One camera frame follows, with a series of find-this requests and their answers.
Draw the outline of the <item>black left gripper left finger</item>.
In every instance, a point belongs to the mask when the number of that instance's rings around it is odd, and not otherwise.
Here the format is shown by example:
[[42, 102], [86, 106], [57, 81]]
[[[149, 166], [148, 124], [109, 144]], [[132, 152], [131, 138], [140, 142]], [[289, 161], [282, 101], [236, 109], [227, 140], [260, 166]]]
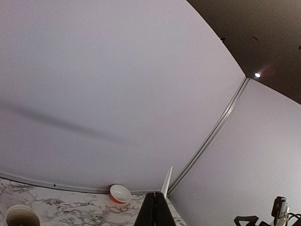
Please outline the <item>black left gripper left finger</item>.
[[155, 194], [147, 193], [134, 226], [155, 226]]

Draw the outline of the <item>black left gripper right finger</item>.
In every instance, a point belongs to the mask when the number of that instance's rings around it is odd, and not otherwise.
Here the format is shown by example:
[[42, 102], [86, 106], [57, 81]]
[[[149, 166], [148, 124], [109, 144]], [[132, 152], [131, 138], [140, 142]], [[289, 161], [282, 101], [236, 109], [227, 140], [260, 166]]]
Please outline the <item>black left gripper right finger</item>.
[[155, 225], [175, 226], [174, 218], [162, 193], [155, 194]]

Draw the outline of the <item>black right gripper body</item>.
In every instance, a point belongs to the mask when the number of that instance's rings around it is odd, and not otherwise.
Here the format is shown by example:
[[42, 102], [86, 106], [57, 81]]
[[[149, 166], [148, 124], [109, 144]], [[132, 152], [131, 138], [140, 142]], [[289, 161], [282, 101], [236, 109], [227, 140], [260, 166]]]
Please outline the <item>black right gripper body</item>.
[[[276, 224], [274, 224], [274, 221], [272, 221], [270, 224], [262, 221], [262, 222], [260, 222], [259, 226], [287, 226], [289, 223], [289, 220], [292, 218], [296, 218], [296, 221], [292, 224], [293, 226], [301, 225], [301, 215], [300, 214], [288, 214], [286, 217], [277, 219]], [[259, 220], [259, 218], [257, 216], [247, 216], [247, 217], [237, 216], [234, 219], [234, 223], [237, 226], [241, 226], [240, 222], [246, 222], [246, 226], [255, 226], [256, 222], [258, 220]]]

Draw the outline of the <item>white paper cups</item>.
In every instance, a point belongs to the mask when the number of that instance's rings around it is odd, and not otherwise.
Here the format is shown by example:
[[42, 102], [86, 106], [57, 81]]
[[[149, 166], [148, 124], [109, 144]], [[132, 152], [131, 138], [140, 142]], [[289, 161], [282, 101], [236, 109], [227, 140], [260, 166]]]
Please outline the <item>white paper cups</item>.
[[40, 226], [40, 218], [29, 207], [25, 205], [14, 205], [10, 207], [4, 220], [5, 226]]

